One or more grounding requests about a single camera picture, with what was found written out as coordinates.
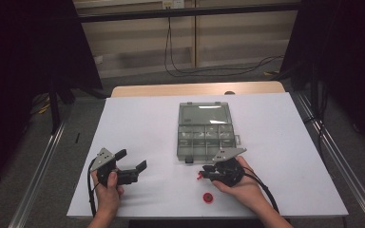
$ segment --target red object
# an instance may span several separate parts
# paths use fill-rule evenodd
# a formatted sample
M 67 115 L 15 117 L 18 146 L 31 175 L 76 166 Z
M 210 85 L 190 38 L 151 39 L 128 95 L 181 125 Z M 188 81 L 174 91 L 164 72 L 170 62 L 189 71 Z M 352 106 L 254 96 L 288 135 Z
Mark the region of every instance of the red object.
M 212 203 L 213 202 L 213 196 L 210 193 L 205 193 L 203 194 L 203 201 L 205 201 L 206 203 Z
M 201 179 L 202 178 L 202 173 L 198 173 L 198 176 L 197 176 L 197 180 Z

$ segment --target metal rail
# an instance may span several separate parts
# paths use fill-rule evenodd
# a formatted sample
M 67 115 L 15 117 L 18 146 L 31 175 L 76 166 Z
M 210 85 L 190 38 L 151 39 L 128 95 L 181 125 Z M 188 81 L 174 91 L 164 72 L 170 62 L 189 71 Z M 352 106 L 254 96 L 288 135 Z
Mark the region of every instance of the metal rail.
M 219 15 L 219 14 L 234 14 L 248 12 L 267 12 L 267 11 L 288 11 L 299 10 L 303 7 L 302 3 L 282 3 L 282 4 L 263 4 L 241 7 L 224 7 L 224 8 L 190 8 L 190 9 L 160 9 L 147 11 L 132 11 L 132 12 L 117 12 L 105 14 L 82 14 L 79 17 L 67 18 L 57 17 L 46 19 L 48 21 L 58 21 L 61 23 L 91 23 L 91 22 L 106 22 L 106 21 L 124 21 L 137 19 L 153 19 L 153 18 L 168 18 L 168 17 L 184 17 L 184 16 L 204 16 L 204 15 Z
M 72 107 L 73 105 L 67 105 L 67 110 L 64 119 L 62 120 L 56 133 L 54 135 L 51 135 L 51 137 L 49 138 L 49 142 L 46 147 L 46 150 L 44 151 L 43 157 L 41 158 L 40 163 L 37 166 L 37 169 L 34 173 L 33 178 L 31 179 L 31 182 L 25 195 L 22 198 L 22 201 L 18 205 L 16 212 L 13 218 L 11 219 L 9 228 L 25 227 L 26 221 L 29 217 L 29 212 L 37 197 L 37 193 L 43 181 L 43 178 L 46 175 L 49 162 L 51 161 L 52 156 L 55 153 L 55 149 L 58 145 L 58 142 L 61 139 L 62 133 L 64 132 L 65 124 L 69 119 Z
M 310 108 L 310 101 L 304 95 L 298 95 L 298 100 L 300 101 L 304 111 L 307 113 L 309 117 L 313 116 L 313 112 Z M 313 126 L 316 132 L 318 133 L 321 128 L 321 121 L 313 121 Z M 360 204 L 360 207 L 365 213 L 365 187 L 360 182 L 360 180 L 355 175 L 355 172 L 352 170 L 349 163 L 346 161 L 342 152 L 339 150 L 338 146 L 334 142 L 334 139 L 331 137 L 330 133 L 323 127 L 322 130 L 322 142 L 326 146 L 329 154 L 334 160 L 336 167 L 339 169 L 342 174 L 344 180 L 348 183 L 349 188 L 352 190 L 356 200 Z

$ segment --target white table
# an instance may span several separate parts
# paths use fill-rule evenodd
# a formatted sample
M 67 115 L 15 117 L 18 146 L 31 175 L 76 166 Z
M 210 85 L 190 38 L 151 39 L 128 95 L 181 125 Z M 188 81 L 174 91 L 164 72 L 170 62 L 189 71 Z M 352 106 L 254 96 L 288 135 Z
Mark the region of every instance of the white table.
M 269 187 L 286 218 L 340 217 L 348 212 L 288 93 L 229 96 L 124 97 L 106 100 L 67 215 L 91 217 L 87 167 L 102 147 L 125 148 L 118 162 L 132 168 L 147 160 L 139 181 L 125 186 L 118 217 L 128 219 L 254 218 L 209 180 L 197 180 L 201 164 L 177 158 L 179 104 L 228 102 L 243 157 Z M 214 201 L 202 200 L 209 192 Z

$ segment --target electrical outlet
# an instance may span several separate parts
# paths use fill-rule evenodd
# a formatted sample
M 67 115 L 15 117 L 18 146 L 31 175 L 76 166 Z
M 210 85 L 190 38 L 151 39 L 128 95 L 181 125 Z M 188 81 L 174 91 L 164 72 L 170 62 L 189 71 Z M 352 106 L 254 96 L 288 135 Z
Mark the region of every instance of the electrical outlet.
M 173 9 L 173 1 L 172 0 L 163 0 L 163 10 Z
M 173 0 L 173 9 L 184 9 L 184 0 Z

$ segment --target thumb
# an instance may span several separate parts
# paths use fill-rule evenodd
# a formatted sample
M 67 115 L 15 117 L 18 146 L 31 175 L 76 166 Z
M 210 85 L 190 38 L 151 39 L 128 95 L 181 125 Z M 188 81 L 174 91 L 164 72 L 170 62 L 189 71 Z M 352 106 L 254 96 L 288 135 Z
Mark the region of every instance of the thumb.
M 231 188 L 226 184 L 218 180 L 213 180 L 212 184 L 215 185 L 215 187 L 217 187 L 221 192 L 230 194 Z
M 117 173 L 116 172 L 111 172 L 108 176 L 108 180 L 107 180 L 107 187 L 116 187 L 117 185 Z

